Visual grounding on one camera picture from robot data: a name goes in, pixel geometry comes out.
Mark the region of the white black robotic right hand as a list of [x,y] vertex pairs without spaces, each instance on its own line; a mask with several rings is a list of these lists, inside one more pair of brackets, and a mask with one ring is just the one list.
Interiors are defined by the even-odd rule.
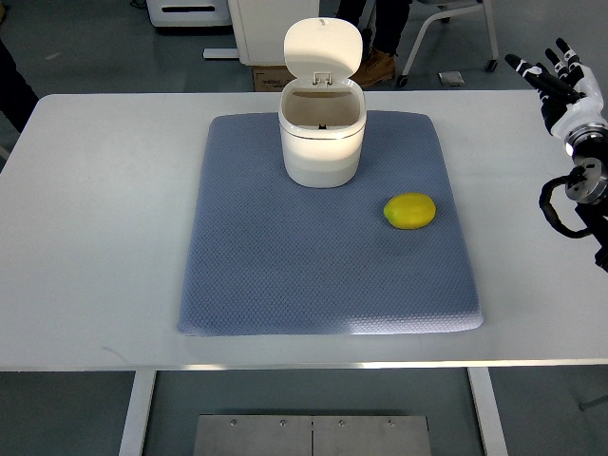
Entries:
[[532,65],[515,54],[507,54],[504,59],[538,92],[541,116],[551,136],[574,146],[587,131],[606,135],[603,96],[593,71],[566,41],[559,38],[556,46],[562,56],[551,48],[545,51],[550,68],[540,63]]

